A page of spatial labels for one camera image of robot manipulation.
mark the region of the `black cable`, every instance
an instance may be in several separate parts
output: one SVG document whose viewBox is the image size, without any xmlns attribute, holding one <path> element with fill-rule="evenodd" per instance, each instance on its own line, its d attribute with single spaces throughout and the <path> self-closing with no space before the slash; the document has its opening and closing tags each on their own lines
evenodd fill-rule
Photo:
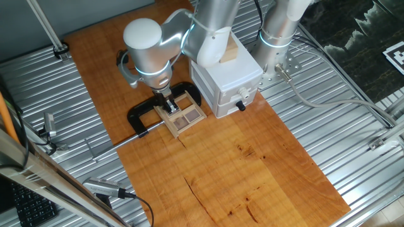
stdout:
<svg viewBox="0 0 404 227">
<path fill-rule="evenodd" d="M 18 111 L 17 104 L 15 103 L 13 97 L 11 96 L 10 92 L 7 89 L 4 88 L 3 91 L 10 98 L 10 104 L 13 106 L 13 108 L 14 108 L 16 114 L 17 114 L 18 121 L 20 122 L 22 135 L 20 135 L 19 138 L 20 138 L 21 144 L 24 144 L 24 147 L 25 147 L 25 157 L 24 157 L 24 162 L 23 162 L 22 166 L 17 166 L 17 165 L 10 164 L 10 165 L 1 165 L 0 168 L 18 168 L 19 170 L 23 171 L 25 169 L 27 163 L 28 163 L 28 157 L 30 155 L 30 150 L 29 150 L 29 147 L 28 147 L 27 132 L 25 131 L 24 121 L 23 121 L 23 119 L 21 117 L 20 112 Z"/>
<path fill-rule="evenodd" d="M 57 151 L 57 147 L 55 144 L 51 144 L 51 146 L 52 146 L 52 150 L 49 153 L 47 153 L 49 156 L 54 154 Z"/>
<path fill-rule="evenodd" d="M 261 24 L 260 24 L 260 26 L 259 26 L 258 34 L 257 34 L 257 39 L 258 39 L 258 37 L 259 37 L 259 32 L 261 31 L 261 27 L 263 26 L 263 23 L 264 23 L 264 21 L 263 21 L 263 12 L 261 11 L 261 6 L 259 5 L 258 0 L 254 0 L 254 3 L 255 3 L 255 7 L 257 7 L 259 19 L 261 20 Z"/>
<path fill-rule="evenodd" d="M 47 139 L 46 139 L 46 143 L 42 144 L 42 143 L 35 143 L 38 146 L 46 146 L 49 145 L 51 143 L 51 137 L 49 135 L 47 135 Z"/>
<path fill-rule="evenodd" d="M 139 199 L 140 201 L 144 202 L 149 207 L 149 210 L 151 212 L 151 227 L 153 227 L 154 226 L 154 213 L 153 213 L 153 209 L 149 205 L 149 203 L 147 203 L 144 199 L 142 199 L 142 198 L 140 198 L 137 195 L 132 194 L 132 193 L 125 192 L 125 197 L 133 198 L 133 199 Z"/>
</svg>

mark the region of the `gray cable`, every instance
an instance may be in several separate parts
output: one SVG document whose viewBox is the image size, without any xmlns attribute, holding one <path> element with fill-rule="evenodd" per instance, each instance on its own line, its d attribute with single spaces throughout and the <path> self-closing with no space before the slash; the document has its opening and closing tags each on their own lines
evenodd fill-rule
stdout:
<svg viewBox="0 0 404 227">
<path fill-rule="evenodd" d="M 390 121 L 390 124 L 392 124 L 393 126 L 397 125 L 397 122 L 395 119 L 393 119 L 388 113 L 386 113 L 384 110 L 382 110 L 381 108 L 379 108 L 378 106 L 376 106 L 373 103 L 363 101 L 363 100 L 340 100 L 340 101 L 331 102 L 331 103 L 315 104 L 315 103 L 311 103 L 311 102 L 307 101 L 305 98 L 302 97 L 302 95 L 297 91 L 293 81 L 289 81 L 289 85 L 292 88 L 292 90 L 295 92 L 296 96 L 298 96 L 304 104 L 306 104 L 310 107 L 315 107 L 315 108 L 333 107 L 335 105 L 341 105 L 341 104 L 345 104 L 345 103 L 355 103 L 355 104 L 360 104 L 360 105 L 367 105 L 368 107 L 371 107 L 374 110 L 376 110 L 377 112 L 379 112 L 379 114 L 382 115 L 385 119 L 388 119 L 388 121 Z"/>
</svg>

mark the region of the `wood grain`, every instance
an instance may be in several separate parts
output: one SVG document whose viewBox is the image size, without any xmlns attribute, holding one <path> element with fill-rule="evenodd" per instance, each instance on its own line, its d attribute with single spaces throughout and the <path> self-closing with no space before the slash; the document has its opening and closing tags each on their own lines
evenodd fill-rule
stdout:
<svg viewBox="0 0 404 227">
<path fill-rule="evenodd" d="M 66 41 L 114 144 L 132 136 L 128 110 L 152 96 L 130 88 L 115 65 L 132 20 L 163 23 L 187 0 L 154 5 L 71 34 Z M 190 81 L 188 61 L 174 66 L 172 84 Z M 165 126 L 118 150 L 136 193 L 155 212 L 155 226 L 328 226 L 350 209 L 266 100 L 246 111 L 208 116 L 174 139 Z M 145 125 L 160 118 L 151 111 Z"/>
</svg>

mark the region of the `black clamp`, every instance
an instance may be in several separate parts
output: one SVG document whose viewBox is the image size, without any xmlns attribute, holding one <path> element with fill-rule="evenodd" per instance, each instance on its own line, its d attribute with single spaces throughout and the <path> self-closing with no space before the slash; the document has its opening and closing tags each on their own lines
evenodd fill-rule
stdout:
<svg viewBox="0 0 404 227">
<path fill-rule="evenodd" d="M 181 96 L 188 91 L 189 95 L 191 95 L 192 99 L 198 104 L 199 106 L 202 104 L 201 94 L 199 93 L 198 88 L 189 82 L 182 82 L 179 84 L 174 85 L 171 88 L 171 93 L 174 98 Z M 132 107 L 128 112 L 128 121 L 131 124 L 134 131 L 139 135 L 139 138 L 147 135 L 149 132 L 147 128 L 140 120 L 140 116 L 146 114 L 150 110 L 153 110 L 154 106 L 161 105 L 161 99 L 155 95 L 146 101 L 140 103 L 139 105 Z"/>
<path fill-rule="evenodd" d="M 70 46 L 68 43 L 62 41 L 62 44 L 66 46 L 66 48 L 64 50 L 56 50 L 56 47 L 53 47 L 53 54 L 58 59 L 61 58 L 62 54 L 65 54 L 65 53 L 69 52 L 69 50 L 70 50 Z"/>
</svg>

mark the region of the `metal rod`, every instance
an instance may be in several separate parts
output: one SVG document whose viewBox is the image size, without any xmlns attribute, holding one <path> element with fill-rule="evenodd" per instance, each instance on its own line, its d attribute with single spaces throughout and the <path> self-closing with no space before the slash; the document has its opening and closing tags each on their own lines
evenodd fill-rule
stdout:
<svg viewBox="0 0 404 227">
<path fill-rule="evenodd" d="M 40 24 L 42 25 L 42 27 L 44 28 L 46 34 L 48 34 L 50 40 L 53 43 L 53 46 L 55 46 L 57 50 L 63 50 L 64 47 L 63 47 L 62 42 L 57 37 L 51 24 L 49 23 L 48 19 L 46 18 L 44 12 L 40 8 L 37 0 L 27 0 L 27 2 L 30 5 L 33 13 L 35 13 L 35 15 L 37 16 L 37 18 L 38 18 Z"/>
<path fill-rule="evenodd" d="M 159 123 L 154 124 L 154 125 L 152 125 L 151 127 L 149 127 L 149 128 L 147 129 L 147 131 L 150 132 L 150 131 L 156 129 L 158 126 L 162 125 L 162 124 L 164 124 L 164 121 L 163 121 L 163 120 L 160 121 Z M 137 139 L 137 138 L 139 138 L 139 136 L 138 136 L 137 134 L 135 134 L 134 136 L 128 138 L 127 140 L 124 140 L 124 141 L 120 142 L 119 144 L 116 144 L 115 146 L 109 148 L 108 150 L 100 152 L 98 155 L 96 155 L 96 156 L 93 157 L 93 160 L 94 160 L 94 161 L 100 161 L 101 159 L 106 158 L 107 156 L 111 155 L 111 153 L 112 153 L 113 151 L 116 152 L 116 149 L 118 149 L 118 148 L 120 148 L 120 147 L 126 145 L 127 143 L 129 143 L 129 142 L 131 142 L 131 141 L 134 141 L 134 140 Z"/>
</svg>

